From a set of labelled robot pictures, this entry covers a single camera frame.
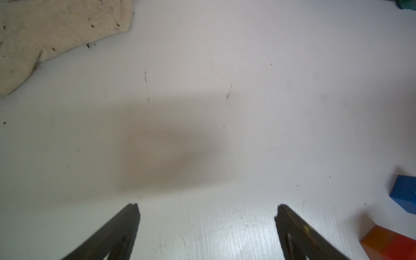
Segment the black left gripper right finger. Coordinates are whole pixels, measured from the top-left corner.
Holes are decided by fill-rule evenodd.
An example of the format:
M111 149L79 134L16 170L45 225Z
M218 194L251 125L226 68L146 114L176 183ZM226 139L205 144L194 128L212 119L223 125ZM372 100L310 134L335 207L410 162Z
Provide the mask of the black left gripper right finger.
M289 206L278 206L275 223L286 260L348 260Z

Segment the green plastic tool case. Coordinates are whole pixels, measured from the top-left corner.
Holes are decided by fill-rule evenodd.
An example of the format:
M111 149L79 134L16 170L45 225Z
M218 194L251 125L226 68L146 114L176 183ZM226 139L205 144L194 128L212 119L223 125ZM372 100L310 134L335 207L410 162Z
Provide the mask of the green plastic tool case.
M416 0L396 0L396 4L401 9L416 11Z

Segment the orange square lego brick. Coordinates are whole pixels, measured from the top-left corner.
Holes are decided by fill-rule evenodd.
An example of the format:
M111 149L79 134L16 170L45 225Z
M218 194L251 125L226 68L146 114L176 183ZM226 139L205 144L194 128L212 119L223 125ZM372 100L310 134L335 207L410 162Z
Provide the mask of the orange square lego brick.
M382 252L398 236L398 233L375 225L360 244L370 260L383 260Z

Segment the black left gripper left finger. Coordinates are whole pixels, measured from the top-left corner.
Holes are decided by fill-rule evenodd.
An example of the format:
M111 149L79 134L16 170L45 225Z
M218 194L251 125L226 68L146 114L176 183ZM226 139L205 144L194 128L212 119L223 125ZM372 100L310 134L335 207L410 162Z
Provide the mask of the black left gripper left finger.
M139 223L138 205L127 204L64 260L129 260Z

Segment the red small lego brick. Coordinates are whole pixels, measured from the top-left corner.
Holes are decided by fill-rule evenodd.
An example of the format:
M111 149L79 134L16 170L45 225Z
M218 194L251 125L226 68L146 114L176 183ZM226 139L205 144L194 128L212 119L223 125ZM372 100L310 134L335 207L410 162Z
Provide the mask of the red small lego brick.
M416 260L416 241L397 235L383 250L384 260Z

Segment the blue long lego brick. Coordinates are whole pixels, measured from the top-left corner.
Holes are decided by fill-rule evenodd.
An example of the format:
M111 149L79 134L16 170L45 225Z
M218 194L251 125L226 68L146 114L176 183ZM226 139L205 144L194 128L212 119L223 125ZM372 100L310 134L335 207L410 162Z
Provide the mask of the blue long lego brick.
M407 175L397 175L390 198L406 212L416 214L416 178Z

